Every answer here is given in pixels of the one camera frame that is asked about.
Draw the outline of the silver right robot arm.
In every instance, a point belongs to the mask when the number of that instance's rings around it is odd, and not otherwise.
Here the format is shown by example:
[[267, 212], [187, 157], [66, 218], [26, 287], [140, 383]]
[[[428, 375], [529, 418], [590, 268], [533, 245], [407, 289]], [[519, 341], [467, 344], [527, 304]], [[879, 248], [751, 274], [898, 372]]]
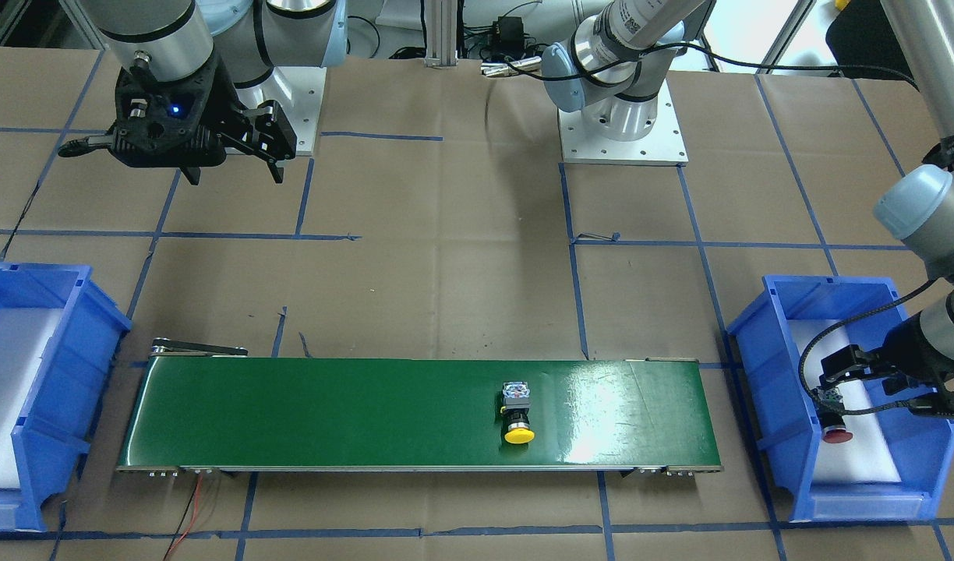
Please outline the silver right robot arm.
[[69, 139], [60, 157], [106, 150], [132, 169], [177, 169], [198, 185], [230, 150], [274, 182], [298, 156], [299, 95], [285, 68], [337, 66], [348, 53], [343, 1], [83, 1], [121, 66], [115, 120]]

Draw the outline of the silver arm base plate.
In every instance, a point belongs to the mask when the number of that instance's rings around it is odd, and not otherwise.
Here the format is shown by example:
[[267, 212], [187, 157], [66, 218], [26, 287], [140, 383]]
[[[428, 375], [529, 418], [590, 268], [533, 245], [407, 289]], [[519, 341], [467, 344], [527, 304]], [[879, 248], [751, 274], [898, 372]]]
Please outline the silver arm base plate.
[[280, 103], [293, 132], [298, 136], [296, 153], [311, 157], [316, 152], [326, 78], [325, 68], [275, 67], [262, 83], [239, 89], [238, 96], [249, 108], [255, 108], [266, 100]]
[[558, 125], [566, 164], [666, 167], [690, 160], [667, 82], [645, 102], [609, 98], [581, 111], [559, 111]]

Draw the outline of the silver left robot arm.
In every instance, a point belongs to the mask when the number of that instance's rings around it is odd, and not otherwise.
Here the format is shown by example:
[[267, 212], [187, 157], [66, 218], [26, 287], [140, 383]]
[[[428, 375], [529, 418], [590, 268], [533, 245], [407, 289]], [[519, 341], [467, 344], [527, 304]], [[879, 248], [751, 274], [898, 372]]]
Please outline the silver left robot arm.
[[850, 415], [837, 395], [845, 381], [878, 379], [890, 397], [923, 387], [885, 408], [954, 419], [954, 1], [848, 1], [826, 43], [840, 66], [901, 73], [920, 91], [938, 141], [876, 203], [874, 217], [923, 260], [928, 285], [943, 278], [952, 291], [893, 327], [879, 348], [851, 344], [823, 358], [818, 386], [806, 391], [820, 411]]

